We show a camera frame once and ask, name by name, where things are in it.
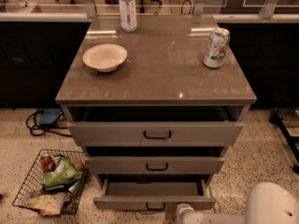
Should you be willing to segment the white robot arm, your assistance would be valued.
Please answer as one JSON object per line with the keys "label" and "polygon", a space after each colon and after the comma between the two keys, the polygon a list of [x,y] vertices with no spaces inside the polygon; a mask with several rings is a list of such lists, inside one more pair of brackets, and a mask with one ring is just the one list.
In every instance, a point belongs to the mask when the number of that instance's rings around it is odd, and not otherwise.
{"label": "white robot arm", "polygon": [[182,203],[177,220],[178,224],[299,224],[299,202],[280,185],[263,182],[249,192],[244,216],[206,213]]}

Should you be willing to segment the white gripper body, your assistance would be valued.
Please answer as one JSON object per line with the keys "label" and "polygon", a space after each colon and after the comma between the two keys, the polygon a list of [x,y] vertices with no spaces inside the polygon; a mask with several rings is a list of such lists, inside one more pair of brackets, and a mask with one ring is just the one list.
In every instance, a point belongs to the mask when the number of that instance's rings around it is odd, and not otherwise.
{"label": "white gripper body", "polygon": [[188,221],[190,219],[190,214],[193,211],[194,209],[190,205],[186,203],[180,203],[177,206],[177,211],[176,211],[178,224],[188,224]]}

